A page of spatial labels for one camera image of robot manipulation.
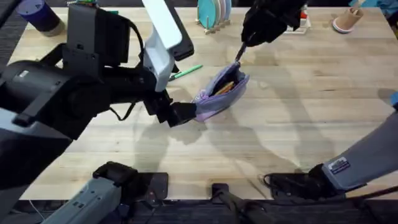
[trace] label sticker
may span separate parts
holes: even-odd
[[[350,164],[345,157],[341,157],[328,165],[328,168],[332,174],[338,174],[349,167]]]

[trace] light wood tabletop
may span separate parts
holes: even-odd
[[[67,21],[66,8],[54,10]],[[112,10],[134,21],[145,39],[150,35],[145,9]],[[262,175],[308,171],[345,151],[393,112],[389,97],[398,88],[398,41],[376,8],[364,9],[352,33],[338,34],[330,24],[344,10],[309,8],[312,28],[306,35],[283,35],[248,49],[241,68],[251,76],[246,94],[205,123],[170,129],[140,103],[124,122],[110,112],[100,114],[22,199],[70,199],[107,161],[140,172],[169,173],[169,199],[209,198],[216,182],[229,184],[242,198],[271,198]],[[177,11],[195,45],[195,54],[177,65],[182,70],[204,66],[167,89],[175,101],[191,101],[233,61],[247,9],[233,9],[231,25],[211,35],[195,24],[196,8]],[[10,62],[41,58],[65,41],[66,33],[48,38],[28,25]],[[132,67],[138,52],[131,32]],[[121,114],[127,107],[114,106]],[[396,183],[398,172],[350,195]]]

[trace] pencil case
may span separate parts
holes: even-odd
[[[222,69],[214,79],[201,90],[193,100],[197,105],[195,120],[204,121],[233,105],[246,91],[249,75],[239,71],[241,64],[232,63]],[[226,93],[216,95],[224,86],[233,82],[233,87]]]

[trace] white cable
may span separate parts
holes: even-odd
[[[30,205],[33,207],[33,209],[42,217],[43,222],[45,220],[44,216],[38,211],[38,209],[33,205],[32,201],[29,200]]]

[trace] green marker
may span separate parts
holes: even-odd
[[[195,70],[198,70],[199,68],[202,68],[202,67],[203,67],[203,65],[196,65],[196,66],[194,66],[194,67],[192,67],[192,68],[190,68],[190,69],[188,69],[186,71],[178,72],[177,74],[175,74],[175,75],[173,75],[172,77],[169,78],[169,82],[173,81],[173,80],[175,80],[177,78],[180,78],[180,77],[182,77],[182,76],[184,76],[186,74],[189,74],[189,73],[191,73],[191,72],[193,72]]]

